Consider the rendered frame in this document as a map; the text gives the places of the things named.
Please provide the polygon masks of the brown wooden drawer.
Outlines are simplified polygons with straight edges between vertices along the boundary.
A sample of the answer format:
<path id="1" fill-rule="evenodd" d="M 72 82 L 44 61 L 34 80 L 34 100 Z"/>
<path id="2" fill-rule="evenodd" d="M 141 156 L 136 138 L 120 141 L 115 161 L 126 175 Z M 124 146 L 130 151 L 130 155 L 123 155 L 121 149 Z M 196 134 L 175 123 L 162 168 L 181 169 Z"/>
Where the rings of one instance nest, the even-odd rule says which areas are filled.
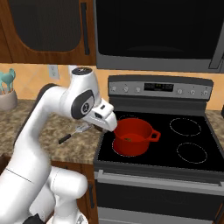
<path id="1" fill-rule="evenodd" d="M 0 156 L 0 175 L 2 174 L 4 169 L 6 168 L 7 164 L 10 162 L 10 160 L 11 160 L 11 157 L 8 157 L 4 154 L 2 154 Z"/>

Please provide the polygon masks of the white wall socket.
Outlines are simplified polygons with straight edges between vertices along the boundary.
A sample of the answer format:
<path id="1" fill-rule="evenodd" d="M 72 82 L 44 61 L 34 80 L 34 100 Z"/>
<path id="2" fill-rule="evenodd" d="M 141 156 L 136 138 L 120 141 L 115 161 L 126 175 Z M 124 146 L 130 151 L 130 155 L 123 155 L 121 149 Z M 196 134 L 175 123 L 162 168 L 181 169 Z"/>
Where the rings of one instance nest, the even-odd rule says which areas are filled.
<path id="1" fill-rule="evenodd" d="M 59 69 L 57 65 L 48 65 L 49 77 L 55 80 L 60 78 Z"/>

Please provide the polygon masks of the black oven door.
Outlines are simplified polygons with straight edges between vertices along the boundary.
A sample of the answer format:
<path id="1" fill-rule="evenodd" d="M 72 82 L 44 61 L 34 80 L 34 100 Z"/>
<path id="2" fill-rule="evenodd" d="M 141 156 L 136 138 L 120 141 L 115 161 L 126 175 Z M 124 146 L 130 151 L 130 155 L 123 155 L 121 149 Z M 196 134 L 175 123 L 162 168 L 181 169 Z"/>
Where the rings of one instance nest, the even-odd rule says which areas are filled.
<path id="1" fill-rule="evenodd" d="M 218 224 L 224 196 L 99 183 L 99 224 Z"/>

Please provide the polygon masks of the black-handled metal spatula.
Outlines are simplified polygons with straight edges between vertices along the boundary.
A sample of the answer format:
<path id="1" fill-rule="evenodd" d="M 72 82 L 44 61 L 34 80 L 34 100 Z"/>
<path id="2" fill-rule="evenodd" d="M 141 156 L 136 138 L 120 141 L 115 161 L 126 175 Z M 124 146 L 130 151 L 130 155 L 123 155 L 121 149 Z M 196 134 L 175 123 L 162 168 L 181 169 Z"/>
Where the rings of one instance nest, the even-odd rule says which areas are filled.
<path id="1" fill-rule="evenodd" d="M 86 130 L 88 130 L 91 127 L 90 124 L 84 122 L 81 125 L 78 125 L 75 128 L 75 131 L 73 133 L 67 134 L 66 136 L 63 136 L 60 140 L 59 140 L 59 144 L 64 143 L 67 139 L 69 139 L 72 135 L 76 134 L 76 133 L 82 133 L 85 132 Z"/>

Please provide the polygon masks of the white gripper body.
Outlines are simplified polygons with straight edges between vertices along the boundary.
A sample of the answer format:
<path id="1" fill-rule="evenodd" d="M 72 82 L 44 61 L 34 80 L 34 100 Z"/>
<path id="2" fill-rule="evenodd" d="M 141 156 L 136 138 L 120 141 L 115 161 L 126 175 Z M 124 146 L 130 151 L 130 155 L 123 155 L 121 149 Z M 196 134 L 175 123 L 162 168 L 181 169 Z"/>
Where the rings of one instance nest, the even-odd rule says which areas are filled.
<path id="1" fill-rule="evenodd" d="M 117 120 L 114 112 L 111 112 L 106 117 L 94 112 L 87 117 L 87 121 L 108 131 L 113 131 L 117 127 Z"/>

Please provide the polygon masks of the brown wooden base cupboard door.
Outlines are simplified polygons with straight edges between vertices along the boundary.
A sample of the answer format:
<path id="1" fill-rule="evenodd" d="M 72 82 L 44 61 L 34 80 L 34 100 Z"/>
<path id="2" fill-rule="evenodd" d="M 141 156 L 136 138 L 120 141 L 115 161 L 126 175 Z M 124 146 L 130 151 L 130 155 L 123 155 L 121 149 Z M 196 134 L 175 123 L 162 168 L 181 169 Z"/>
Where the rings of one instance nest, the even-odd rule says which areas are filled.
<path id="1" fill-rule="evenodd" d="M 84 196 L 82 196 L 80 199 L 77 200 L 77 204 L 79 206 L 79 209 L 87 217 L 89 224 L 99 224 L 96 192 L 95 192 L 94 166 L 92 164 L 78 164 L 78 163 L 68 163 L 68 162 L 60 162 L 60 161 L 52 161 L 52 165 L 59 168 L 79 172 L 87 178 L 87 192 L 85 193 Z M 88 184 L 93 185 L 93 195 L 94 195 L 93 209 L 90 206 Z"/>

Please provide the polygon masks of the black and grey stove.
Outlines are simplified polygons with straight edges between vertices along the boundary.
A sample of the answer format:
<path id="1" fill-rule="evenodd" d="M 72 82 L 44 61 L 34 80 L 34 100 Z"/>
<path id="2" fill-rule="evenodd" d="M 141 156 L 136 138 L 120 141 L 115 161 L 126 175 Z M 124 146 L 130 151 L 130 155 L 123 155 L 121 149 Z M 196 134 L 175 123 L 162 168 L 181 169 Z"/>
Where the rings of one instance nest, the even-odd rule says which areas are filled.
<path id="1" fill-rule="evenodd" d="M 102 134 L 94 155 L 94 172 L 216 185 L 224 182 L 224 150 L 205 114 L 213 86 L 211 80 L 193 77 L 109 76 L 109 101 L 117 119 L 145 120 L 161 137 L 150 143 L 143 155 L 125 157 L 114 151 L 115 134 Z M 218 224 L 224 224 L 223 217 L 224 203 L 215 215 Z"/>

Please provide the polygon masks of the pale grey utensil pot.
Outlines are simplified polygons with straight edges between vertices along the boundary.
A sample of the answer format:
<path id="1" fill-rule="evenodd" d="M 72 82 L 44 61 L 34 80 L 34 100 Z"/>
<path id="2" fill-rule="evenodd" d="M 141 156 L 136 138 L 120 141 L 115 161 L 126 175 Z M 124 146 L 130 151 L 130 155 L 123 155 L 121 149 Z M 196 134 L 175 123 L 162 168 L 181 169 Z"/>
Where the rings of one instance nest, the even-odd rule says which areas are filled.
<path id="1" fill-rule="evenodd" d="M 12 110 L 18 105 L 18 97 L 15 90 L 7 94 L 0 94 L 0 109 Z"/>

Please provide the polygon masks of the teal kitchen utensils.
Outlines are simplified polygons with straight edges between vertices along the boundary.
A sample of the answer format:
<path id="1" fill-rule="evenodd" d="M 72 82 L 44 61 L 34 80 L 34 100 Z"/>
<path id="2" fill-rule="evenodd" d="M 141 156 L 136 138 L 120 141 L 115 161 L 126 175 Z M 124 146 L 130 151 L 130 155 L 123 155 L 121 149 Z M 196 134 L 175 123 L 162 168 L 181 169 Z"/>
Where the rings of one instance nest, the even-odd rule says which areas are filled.
<path id="1" fill-rule="evenodd" d="M 3 84 L 7 85 L 7 91 L 10 93 L 13 90 L 13 81 L 16 78 L 16 72 L 13 68 L 8 73 L 0 72 L 0 90 L 5 94 Z"/>

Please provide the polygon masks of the black and grey microwave oven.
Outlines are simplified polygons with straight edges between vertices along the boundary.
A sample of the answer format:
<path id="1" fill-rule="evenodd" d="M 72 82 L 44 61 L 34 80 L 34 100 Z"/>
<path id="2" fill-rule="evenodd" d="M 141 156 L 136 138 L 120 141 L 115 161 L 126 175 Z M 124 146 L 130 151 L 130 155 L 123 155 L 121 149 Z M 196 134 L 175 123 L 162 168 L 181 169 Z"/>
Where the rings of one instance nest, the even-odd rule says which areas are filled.
<path id="1" fill-rule="evenodd" d="M 94 0 L 94 28 L 99 68 L 224 73 L 224 0 Z"/>

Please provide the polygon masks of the brown glass-fronted cupboard door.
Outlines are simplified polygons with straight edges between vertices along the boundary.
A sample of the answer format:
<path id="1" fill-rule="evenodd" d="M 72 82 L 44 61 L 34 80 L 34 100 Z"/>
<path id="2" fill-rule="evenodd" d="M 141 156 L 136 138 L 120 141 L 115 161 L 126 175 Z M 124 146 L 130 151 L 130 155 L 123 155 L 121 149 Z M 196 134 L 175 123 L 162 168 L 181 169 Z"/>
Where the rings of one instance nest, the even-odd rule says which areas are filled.
<path id="1" fill-rule="evenodd" d="M 84 51 L 81 3 L 87 3 L 89 55 Z M 0 62 L 92 66 L 93 0 L 0 0 Z"/>

